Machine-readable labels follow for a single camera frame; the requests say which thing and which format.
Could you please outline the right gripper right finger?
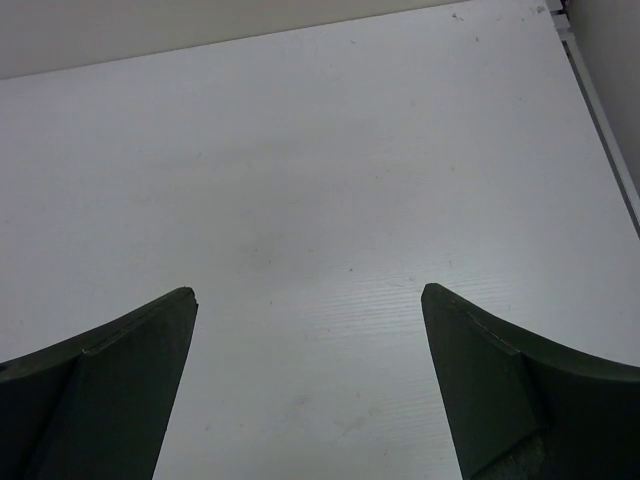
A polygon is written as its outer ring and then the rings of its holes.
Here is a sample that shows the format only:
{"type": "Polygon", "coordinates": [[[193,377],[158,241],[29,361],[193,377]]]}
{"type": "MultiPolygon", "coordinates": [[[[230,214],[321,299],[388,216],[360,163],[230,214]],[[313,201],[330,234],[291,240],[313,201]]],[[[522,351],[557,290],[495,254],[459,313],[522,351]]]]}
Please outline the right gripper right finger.
{"type": "Polygon", "coordinates": [[[551,341],[437,283],[421,305],[463,478],[638,478],[637,367],[551,341]]]}

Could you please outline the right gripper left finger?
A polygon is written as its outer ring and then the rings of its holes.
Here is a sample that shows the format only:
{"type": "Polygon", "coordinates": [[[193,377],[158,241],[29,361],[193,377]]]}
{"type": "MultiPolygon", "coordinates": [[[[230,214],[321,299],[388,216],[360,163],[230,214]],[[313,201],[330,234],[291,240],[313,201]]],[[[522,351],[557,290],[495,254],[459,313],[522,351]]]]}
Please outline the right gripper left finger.
{"type": "Polygon", "coordinates": [[[152,478],[197,311],[177,288],[2,363],[2,478],[152,478]]]}

